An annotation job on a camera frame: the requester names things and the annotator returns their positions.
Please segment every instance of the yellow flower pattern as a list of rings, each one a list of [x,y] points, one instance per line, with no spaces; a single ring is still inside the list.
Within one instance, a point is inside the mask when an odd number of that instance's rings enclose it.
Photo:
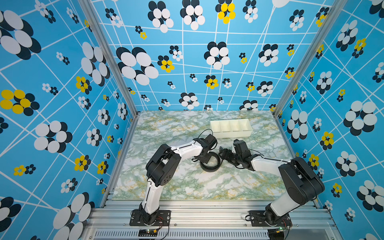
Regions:
[[[321,137],[320,145],[323,147],[324,151],[332,148],[334,144],[333,133],[324,132],[324,135]]]
[[[341,189],[342,189],[343,187],[340,185],[340,184],[338,184],[338,183],[335,183],[334,185],[333,185],[333,187],[332,187],[332,190],[331,190],[331,192],[333,193],[333,196],[334,197],[340,197],[340,194],[343,192]]]
[[[292,49],[292,50],[290,50],[288,53],[288,56],[292,56],[292,55],[294,55],[295,54],[295,50],[294,49]]]
[[[19,167],[15,167],[14,171],[15,172],[13,174],[15,176],[22,176],[25,173],[26,168],[24,167],[24,165],[20,165]]]
[[[367,43],[365,41],[366,41],[366,38],[358,40],[356,42],[355,49],[358,50],[358,51],[362,50],[362,48],[367,45]]]
[[[255,90],[255,86],[254,85],[251,85],[247,88],[248,91],[252,92],[253,90]]]
[[[107,173],[108,169],[108,164],[107,161],[102,161],[98,166],[97,166],[97,174],[105,174]]]
[[[141,33],[140,33],[140,37],[141,37],[143,40],[145,40],[145,39],[147,38],[147,35],[146,35],[145,32],[141,32]]]
[[[223,20],[223,23],[228,24],[230,20],[235,19],[236,13],[235,4],[231,1],[230,4],[227,4],[227,1],[223,4],[216,5],[216,11],[218,12],[217,17],[220,20]]]
[[[319,157],[311,154],[311,157],[308,159],[308,165],[311,167],[311,169],[317,170],[317,167],[320,165]]]

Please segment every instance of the black cable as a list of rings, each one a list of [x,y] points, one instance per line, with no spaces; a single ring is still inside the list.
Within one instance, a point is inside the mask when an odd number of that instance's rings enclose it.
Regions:
[[[166,238],[166,236],[168,236],[168,234],[169,234],[169,224],[168,224],[168,231],[167,231],[167,234],[166,234],[162,239],[160,239],[160,240],[163,240],[164,238]]]
[[[251,219],[251,215],[248,214],[247,216],[245,216],[245,220],[248,221],[248,222],[252,221],[252,219]]]
[[[262,157],[264,157],[264,154],[262,154],[261,152],[256,151],[256,150],[253,150],[253,149],[250,149],[250,150],[255,151],[255,152],[258,152],[258,153],[260,153],[260,155],[261,155]]]
[[[287,219],[289,222],[290,222],[290,225],[289,225],[289,228],[288,228],[288,233],[287,235],[285,236],[284,240],[286,240],[286,238],[288,237],[288,234],[289,234],[289,230],[291,230],[291,227],[292,227],[292,221],[291,219]]]
[[[204,165],[202,162],[200,162],[200,166],[206,172],[215,172],[220,168],[221,164],[223,163],[223,160],[220,161],[219,155],[215,152],[209,152],[208,155],[214,156],[217,159],[217,165],[215,165],[213,167],[209,167],[207,165]]]
[[[206,130],[211,130],[211,132],[212,132],[212,135],[214,134],[214,132],[212,131],[212,129],[210,129],[210,128],[207,128]],[[202,131],[201,133],[200,133],[200,135],[197,137],[197,138],[199,138],[206,130],[204,130],[204,131]]]

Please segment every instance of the white tray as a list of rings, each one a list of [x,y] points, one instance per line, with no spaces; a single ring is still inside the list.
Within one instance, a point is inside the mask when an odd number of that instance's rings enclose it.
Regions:
[[[253,131],[248,118],[211,121],[210,128],[215,138],[249,137]]]

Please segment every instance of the vent grille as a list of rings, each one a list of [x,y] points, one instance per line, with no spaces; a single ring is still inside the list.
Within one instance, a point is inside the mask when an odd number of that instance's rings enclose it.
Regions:
[[[161,239],[167,234],[167,229],[163,228],[157,238]],[[138,238],[138,229],[98,229],[96,231],[94,239],[146,239],[150,237]],[[263,229],[251,229],[251,230],[226,230],[226,229],[170,229],[167,239],[196,239],[196,240],[210,240],[210,239],[269,239],[268,231]]]

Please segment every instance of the black ring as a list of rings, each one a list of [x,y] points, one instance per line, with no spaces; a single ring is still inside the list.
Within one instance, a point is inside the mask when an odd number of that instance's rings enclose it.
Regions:
[[[217,171],[220,168],[221,163],[223,163],[223,161],[220,161],[220,157],[215,152],[209,152],[208,155],[209,156],[214,156],[216,158],[217,165],[214,166],[214,167],[209,167],[209,166],[204,165],[202,162],[200,162],[200,166],[206,172],[215,172],[215,171]]]

